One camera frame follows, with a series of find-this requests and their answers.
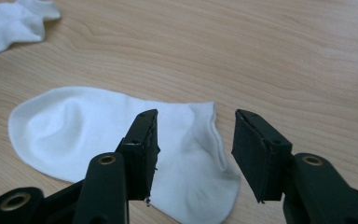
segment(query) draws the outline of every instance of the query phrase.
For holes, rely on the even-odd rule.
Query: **table surface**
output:
[[[14,153],[7,117],[62,86],[91,86],[164,102],[214,101],[230,154],[237,108],[263,116],[358,189],[358,1],[56,0],[46,40],[0,53],[0,195],[70,183]],[[130,203],[132,223],[175,223]],[[284,223],[281,202],[258,204],[246,180],[226,223]]]

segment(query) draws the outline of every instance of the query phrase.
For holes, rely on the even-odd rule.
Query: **wooden table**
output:
[[[234,112],[260,114],[293,144],[330,160],[358,189],[358,1],[55,1],[46,40],[0,53],[0,195],[70,183],[14,153],[7,117],[53,88],[90,86],[165,102],[216,102],[228,158]],[[132,223],[174,223],[131,202]],[[284,223],[245,179],[227,223]]]

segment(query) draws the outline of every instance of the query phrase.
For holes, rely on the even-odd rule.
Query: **white fabric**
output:
[[[181,223],[221,223],[241,176],[227,160],[213,103],[169,104],[86,87],[48,91],[16,107],[11,143],[36,170],[76,182],[90,159],[116,150],[136,115],[158,110],[158,170],[151,204]]]
[[[0,52],[14,42],[39,42],[45,38],[43,21],[57,20],[53,2],[18,0],[0,3]]]

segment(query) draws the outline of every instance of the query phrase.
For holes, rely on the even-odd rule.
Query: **white sock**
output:
[[[43,21],[56,20],[60,13],[52,2],[18,0],[0,3],[0,52],[14,42],[38,42],[45,38]]]
[[[227,160],[213,103],[170,104],[86,87],[48,91],[16,107],[11,143],[36,170],[76,182],[90,160],[115,151],[136,115],[158,110],[158,170],[151,204],[181,223],[221,223],[241,176]]]

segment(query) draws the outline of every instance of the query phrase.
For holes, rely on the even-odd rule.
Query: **metal ring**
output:
[[[8,212],[16,210],[30,201],[31,194],[27,192],[18,192],[6,198],[0,205],[2,211]]]
[[[113,163],[115,161],[116,161],[116,157],[114,157],[114,156],[103,156],[100,159],[98,159],[98,162],[101,165],[107,165],[107,164]]]
[[[305,156],[302,159],[305,163],[307,163],[309,165],[321,166],[324,164],[319,158],[316,158],[313,156]]]

